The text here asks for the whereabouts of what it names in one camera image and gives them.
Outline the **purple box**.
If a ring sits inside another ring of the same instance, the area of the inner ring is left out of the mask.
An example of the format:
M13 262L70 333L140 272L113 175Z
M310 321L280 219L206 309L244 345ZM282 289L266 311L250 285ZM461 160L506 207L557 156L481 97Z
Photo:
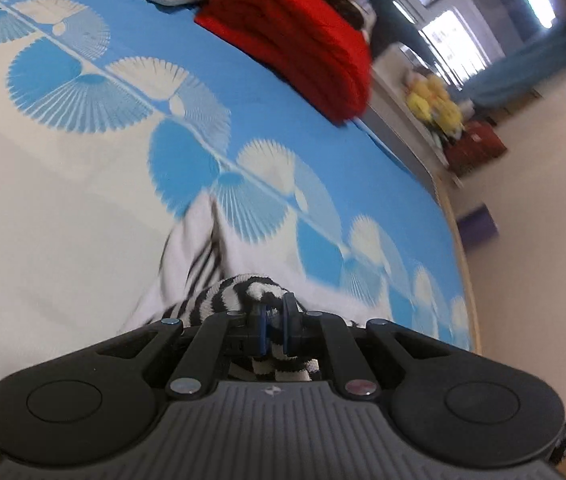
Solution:
M493 240L499 235L497 223L483 204L457 220L461 244L466 252Z

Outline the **blue white fan-pattern bedsheet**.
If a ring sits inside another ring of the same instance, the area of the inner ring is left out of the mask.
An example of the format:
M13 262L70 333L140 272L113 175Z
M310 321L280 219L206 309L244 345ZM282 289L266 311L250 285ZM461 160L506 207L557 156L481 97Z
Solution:
M145 0L0 0L0 380L119 333L202 193L243 240L284 214L387 281L387 318L473 347L438 200L379 131L334 125Z

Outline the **dark teal shark plush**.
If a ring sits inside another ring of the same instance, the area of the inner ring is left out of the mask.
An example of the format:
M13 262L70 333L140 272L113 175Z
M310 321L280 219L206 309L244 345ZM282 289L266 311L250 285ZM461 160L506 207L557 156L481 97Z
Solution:
M417 27L396 8L394 0L370 0L370 3L376 13L370 39L373 61L380 58L393 44L403 44L419 55L426 64L435 63L432 50Z

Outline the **yellow plush toys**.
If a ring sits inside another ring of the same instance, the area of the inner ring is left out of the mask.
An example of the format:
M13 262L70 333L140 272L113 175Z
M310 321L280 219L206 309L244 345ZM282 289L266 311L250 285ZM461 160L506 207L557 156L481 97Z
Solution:
M459 140L463 133L463 116L451 100L446 82L431 72L408 70L403 76L405 105L412 115L447 139Z

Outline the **right blue curtain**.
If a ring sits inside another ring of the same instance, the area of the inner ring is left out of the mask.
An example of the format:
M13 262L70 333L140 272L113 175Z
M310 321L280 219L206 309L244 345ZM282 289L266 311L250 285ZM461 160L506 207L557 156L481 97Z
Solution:
M456 99L471 101L477 110L497 108L565 69L566 20L469 78L456 93Z

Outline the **red folded blanket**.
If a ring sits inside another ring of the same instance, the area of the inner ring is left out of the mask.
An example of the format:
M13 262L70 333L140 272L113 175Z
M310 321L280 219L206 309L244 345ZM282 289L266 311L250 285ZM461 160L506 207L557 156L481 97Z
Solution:
M195 23L270 67L335 124L367 107L367 41L324 0L207 0Z

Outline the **black white striped garment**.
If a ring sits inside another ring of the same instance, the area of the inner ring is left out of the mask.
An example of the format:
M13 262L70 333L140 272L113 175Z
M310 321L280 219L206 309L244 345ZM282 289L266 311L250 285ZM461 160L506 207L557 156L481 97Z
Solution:
M124 332L154 323L176 323L191 341L206 318L267 309L267 354L232 359L225 378L257 382L327 380L310 356L285 356L283 295L299 310L340 316L382 390L378 342L367 326L389 312L387 281L371 264L346 257L305 222L284 214L280 232L252 243L231 226L220 200L199 194L166 240L155 280L144 292Z

